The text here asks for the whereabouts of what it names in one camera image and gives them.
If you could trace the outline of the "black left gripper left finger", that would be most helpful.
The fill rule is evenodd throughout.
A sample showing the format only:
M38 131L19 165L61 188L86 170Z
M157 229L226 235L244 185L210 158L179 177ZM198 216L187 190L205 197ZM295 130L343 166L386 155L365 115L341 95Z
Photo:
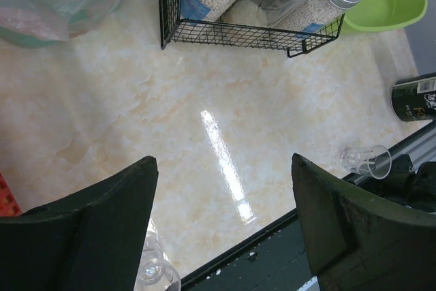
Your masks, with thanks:
M159 172L147 156L64 198L1 219L2 290L132 290Z

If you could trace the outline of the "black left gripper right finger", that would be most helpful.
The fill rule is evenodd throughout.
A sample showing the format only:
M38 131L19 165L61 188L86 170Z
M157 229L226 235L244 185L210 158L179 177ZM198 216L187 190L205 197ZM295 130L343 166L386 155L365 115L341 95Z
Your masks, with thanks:
M395 180L383 198L292 157L293 191L311 273L321 290L435 289L435 164Z

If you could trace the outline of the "small glass bowl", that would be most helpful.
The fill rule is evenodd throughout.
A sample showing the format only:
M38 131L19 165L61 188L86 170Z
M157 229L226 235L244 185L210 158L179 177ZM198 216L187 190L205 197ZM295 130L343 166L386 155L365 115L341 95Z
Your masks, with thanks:
M377 180L385 179L392 169L391 154L382 145L347 147L341 152L340 159L344 169L349 172Z

